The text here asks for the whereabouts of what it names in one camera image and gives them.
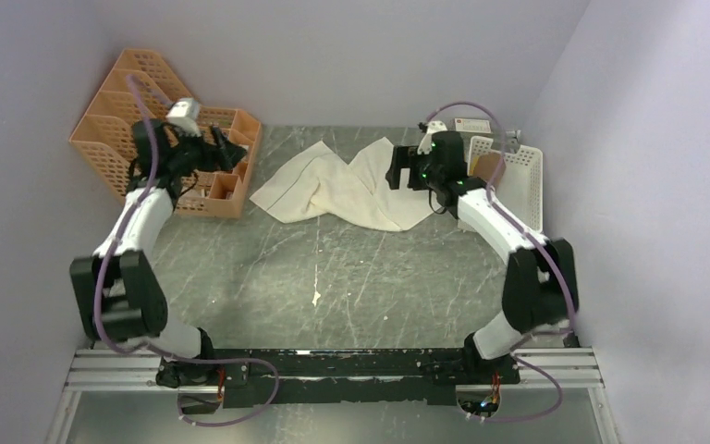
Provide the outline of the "white terry towel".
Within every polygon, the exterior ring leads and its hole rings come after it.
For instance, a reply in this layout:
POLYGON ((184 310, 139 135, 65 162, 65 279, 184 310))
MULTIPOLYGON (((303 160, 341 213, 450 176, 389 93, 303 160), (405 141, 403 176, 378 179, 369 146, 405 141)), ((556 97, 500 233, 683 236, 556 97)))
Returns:
POLYGON ((347 163, 317 142, 280 167, 251 201, 282 223, 322 215, 379 231, 407 231, 432 213, 426 194, 402 184, 390 190, 385 174, 394 144, 383 137, 347 163))

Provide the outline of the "yellow brown bear towel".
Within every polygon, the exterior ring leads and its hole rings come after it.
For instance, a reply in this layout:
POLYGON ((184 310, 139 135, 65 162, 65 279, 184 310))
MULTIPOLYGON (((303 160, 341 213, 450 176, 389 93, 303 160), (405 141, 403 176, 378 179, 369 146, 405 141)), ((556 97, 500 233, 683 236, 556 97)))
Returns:
POLYGON ((503 155, 499 152, 487 152, 473 157, 470 162, 470 175, 485 180, 497 189, 507 170, 503 155))

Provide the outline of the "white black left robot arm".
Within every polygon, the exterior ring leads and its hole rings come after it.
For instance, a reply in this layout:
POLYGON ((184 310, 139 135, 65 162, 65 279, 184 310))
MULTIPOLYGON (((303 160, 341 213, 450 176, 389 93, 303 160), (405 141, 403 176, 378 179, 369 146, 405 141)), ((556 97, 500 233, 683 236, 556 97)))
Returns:
POLYGON ((112 351, 162 357, 156 383, 172 389, 222 376, 208 334, 171 316, 150 255, 158 234, 188 192, 183 179, 232 170, 247 154, 217 126, 206 141, 192 123, 158 118, 131 127, 137 148, 128 167, 123 210, 105 241, 69 267, 86 335, 112 351))

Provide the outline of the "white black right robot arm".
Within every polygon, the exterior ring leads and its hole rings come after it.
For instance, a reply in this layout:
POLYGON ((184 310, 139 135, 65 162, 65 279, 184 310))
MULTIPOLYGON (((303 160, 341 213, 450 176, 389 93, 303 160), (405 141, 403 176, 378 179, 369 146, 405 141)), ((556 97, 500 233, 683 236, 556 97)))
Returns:
POLYGON ((472 176, 464 141, 452 130, 427 131, 418 145, 396 145, 386 182, 400 185, 403 170, 413 191, 428 191, 443 213, 463 221, 504 260, 499 313, 464 341, 454 361, 471 382, 483 383, 531 334, 555 335, 579 308, 574 252, 518 220, 496 197, 492 181, 472 176))

